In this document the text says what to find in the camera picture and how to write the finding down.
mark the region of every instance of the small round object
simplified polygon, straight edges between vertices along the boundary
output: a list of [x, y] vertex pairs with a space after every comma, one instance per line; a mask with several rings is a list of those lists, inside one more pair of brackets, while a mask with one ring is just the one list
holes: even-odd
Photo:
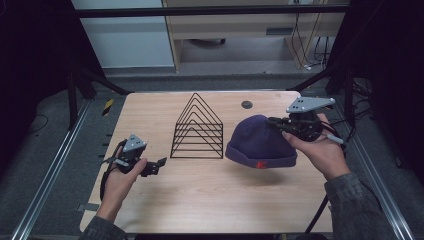
[[252, 108], [252, 107], [253, 107], [253, 103], [252, 103], [251, 101], [243, 101], [243, 102], [241, 103], [241, 106], [242, 106], [244, 109], [250, 109], [250, 108]]

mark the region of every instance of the knit hat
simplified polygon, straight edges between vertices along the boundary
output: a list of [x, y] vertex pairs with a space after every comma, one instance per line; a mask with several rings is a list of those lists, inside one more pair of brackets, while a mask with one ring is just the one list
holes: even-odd
[[225, 156], [252, 168], [280, 168], [296, 165], [297, 152], [267, 117], [254, 115], [236, 126]]

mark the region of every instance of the wall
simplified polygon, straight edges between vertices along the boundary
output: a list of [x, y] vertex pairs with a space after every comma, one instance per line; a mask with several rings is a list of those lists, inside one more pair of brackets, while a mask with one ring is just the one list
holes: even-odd
[[[75, 9], [162, 7], [160, 0], [72, 0]], [[87, 18], [84, 29], [104, 69], [174, 67], [164, 17]]]

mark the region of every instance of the sleeve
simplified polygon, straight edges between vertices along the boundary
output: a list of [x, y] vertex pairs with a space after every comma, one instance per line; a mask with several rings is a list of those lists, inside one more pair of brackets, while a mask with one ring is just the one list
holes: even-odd
[[334, 239], [397, 239], [379, 200], [354, 173], [325, 183]]
[[125, 232], [113, 223], [99, 218], [93, 217], [91, 222], [85, 228], [80, 240], [122, 240], [126, 237]]

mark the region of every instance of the hand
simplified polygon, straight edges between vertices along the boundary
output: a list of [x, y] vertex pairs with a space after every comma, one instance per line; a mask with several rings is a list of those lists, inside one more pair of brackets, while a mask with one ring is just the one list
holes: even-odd
[[122, 173], [118, 168], [116, 168], [116, 165], [113, 164], [113, 170], [110, 172], [106, 181], [103, 201], [96, 216], [106, 219], [112, 223], [115, 221], [116, 216], [121, 209], [122, 202], [127, 197], [128, 192], [137, 180], [139, 174], [146, 167], [146, 163], [147, 159], [142, 158], [127, 174]]
[[[317, 115], [321, 121], [328, 123], [328, 119], [324, 114]], [[322, 133], [324, 135], [330, 134], [325, 129]], [[283, 132], [284, 138], [290, 145], [302, 151], [311, 160], [315, 168], [324, 174], [324, 177], [328, 181], [350, 173], [350, 170], [346, 165], [340, 145], [329, 140], [324, 135], [320, 136], [314, 142], [305, 142], [290, 133]]]

